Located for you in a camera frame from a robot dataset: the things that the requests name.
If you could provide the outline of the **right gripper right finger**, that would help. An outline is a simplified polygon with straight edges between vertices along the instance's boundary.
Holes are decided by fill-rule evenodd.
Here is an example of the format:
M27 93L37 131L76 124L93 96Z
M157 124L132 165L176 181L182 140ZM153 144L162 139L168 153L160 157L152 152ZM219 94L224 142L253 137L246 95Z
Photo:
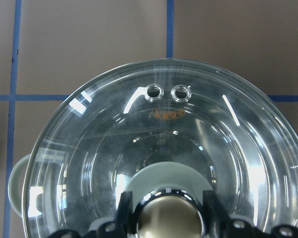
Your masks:
M228 221L228 213L213 190L203 191L203 218L206 235L223 238Z

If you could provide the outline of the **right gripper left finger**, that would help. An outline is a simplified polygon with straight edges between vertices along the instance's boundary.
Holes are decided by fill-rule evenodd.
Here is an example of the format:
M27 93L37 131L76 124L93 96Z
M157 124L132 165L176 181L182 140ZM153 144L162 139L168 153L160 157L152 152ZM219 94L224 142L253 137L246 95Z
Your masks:
M115 236L126 238L133 231L133 193L124 191L115 215Z

